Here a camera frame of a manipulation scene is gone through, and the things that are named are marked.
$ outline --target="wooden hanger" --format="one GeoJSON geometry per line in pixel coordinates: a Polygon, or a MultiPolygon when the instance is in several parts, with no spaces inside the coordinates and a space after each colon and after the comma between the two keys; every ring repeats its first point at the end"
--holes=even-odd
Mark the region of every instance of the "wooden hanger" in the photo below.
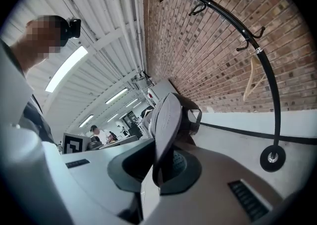
{"type": "Polygon", "coordinates": [[[257,68],[258,65],[261,65],[260,60],[257,58],[257,56],[252,56],[251,57],[251,74],[250,74],[249,81],[248,81],[248,84],[246,87],[246,91],[244,92],[244,95],[243,95],[244,102],[246,101],[248,96],[257,88],[257,86],[261,83],[261,81],[263,81],[263,79],[265,78],[265,74],[264,74],[263,77],[261,78],[261,80],[259,80],[257,82],[257,84],[254,86],[254,88],[250,90],[251,85],[252,85],[252,81],[253,81],[253,77],[255,74],[255,69],[257,68]]]}

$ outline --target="white shirt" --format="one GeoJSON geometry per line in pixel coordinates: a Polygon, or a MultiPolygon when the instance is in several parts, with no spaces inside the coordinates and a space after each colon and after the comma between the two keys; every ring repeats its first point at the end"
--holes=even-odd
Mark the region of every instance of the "white shirt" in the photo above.
{"type": "Polygon", "coordinates": [[[110,132],[108,132],[106,129],[105,130],[100,130],[100,133],[98,135],[95,134],[95,136],[98,136],[100,141],[105,145],[107,142],[108,136],[111,135],[110,132]]]}

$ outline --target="ceiling light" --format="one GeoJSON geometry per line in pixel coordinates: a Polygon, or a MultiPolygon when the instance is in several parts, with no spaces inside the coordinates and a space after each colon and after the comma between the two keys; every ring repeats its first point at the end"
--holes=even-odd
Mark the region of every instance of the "ceiling light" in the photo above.
{"type": "Polygon", "coordinates": [[[128,91],[127,88],[120,91],[118,94],[116,94],[114,97],[110,98],[108,101],[106,101],[106,104],[111,103],[114,99],[116,99],[118,96],[122,95],[124,92],[128,91]]]}
{"type": "Polygon", "coordinates": [[[134,101],[130,102],[126,107],[129,107],[131,104],[133,104],[133,103],[136,102],[137,100],[138,100],[138,98],[135,99],[134,101]]]}
{"type": "MultiPolygon", "coordinates": [[[[137,105],[139,105],[141,102],[139,102],[137,105]]],[[[134,106],[133,108],[135,108],[135,107],[137,107],[137,105],[136,106],[134,106]]]]}
{"type": "Polygon", "coordinates": [[[61,67],[57,70],[51,81],[49,82],[48,86],[46,87],[45,91],[53,92],[59,82],[64,78],[64,76],[70,71],[70,69],[79,61],[81,60],[88,51],[84,47],[79,47],[66,61],[61,65],[61,67]]]}
{"type": "Polygon", "coordinates": [[[110,118],[107,122],[109,122],[110,120],[114,119],[116,116],[118,116],[118,114],[114,115],[112,118],[110,118]]]}
{"type": "Polygon", "coordinates": [[[127,113],[126,114],[124,114],[122,117],[120,117],[119,119],[122,119],[125,115],[127,115],[127,113]]]}
{"type": "Polygon", "coordinates": [[[94,115],[90,115],[88,118],[86,118],[86,120],[79,127],[83,127],[89,120],[93,118],[93,116],[94,115]]]}

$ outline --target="black floor stripe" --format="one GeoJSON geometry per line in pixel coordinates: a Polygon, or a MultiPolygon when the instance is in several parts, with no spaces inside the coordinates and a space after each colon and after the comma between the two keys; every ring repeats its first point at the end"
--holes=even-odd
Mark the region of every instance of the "black floor stripe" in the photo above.
{"type": "MultiPolygon", "coordinates": [[[[224,127],[224,126],[219,126],[214,124],[207,124],[207,123],[200,123],[200,124],[204,126],[209,126],[209,127],[213,127],[213,128],[217,128],[217,129],[221,129],[225,131],[230,131],[230,132],[235,132],[235,133],[240,133],[240,134],[244,134],[248,136],[259,137],[264,139],[274,139],[274,134],[251,132],[251,131],[239,130],[239,129],[229,128],[229,127],[224,127]]],[[[281,135],[279,140],[299,143],[299,144],[306,144],[306,145],[317,145],[317,138],[290,137],[290,136],[281,135]]]]}

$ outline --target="black tube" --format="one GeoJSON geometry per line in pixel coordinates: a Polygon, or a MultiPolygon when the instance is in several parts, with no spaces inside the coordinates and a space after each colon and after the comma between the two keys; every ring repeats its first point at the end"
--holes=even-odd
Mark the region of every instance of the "black tube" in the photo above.
{"type": "MultiPolygon", "coordinates": [[[[250,44],[252,44],[252,46],[256,50],[259,60],[266,74],[268,84],[272,93],[272,99],[273,99],[273,105],[274,105],[274,117],[275,117],[273,145],[277,146],[279,141],[279,136],[280,136],[280,130],[281,130],[281,105],[280,105],[278,87],[277,87],[276,79],[274,76],[274,72],[265,52],[259,47],[258,43],[254,39],[254,35],[250,32],[250,30],[231,12],[229,12],[227,9],[225,9],[224,7],[222,7],[221,5],[217,4],[216,2],[212,0],[197,0],[197,1],[204,3],[206,6],[210,7],[211,9],[219,13],[221,16],[223,16],[227,21],[230,22],[231,25],[233,25],[240,32],[240,34],[247,41],[250,42],[250,44]]],[[[275,152],[272,152],[272,159],[275,158],[275,154],[276,154],[275,152]]]]}

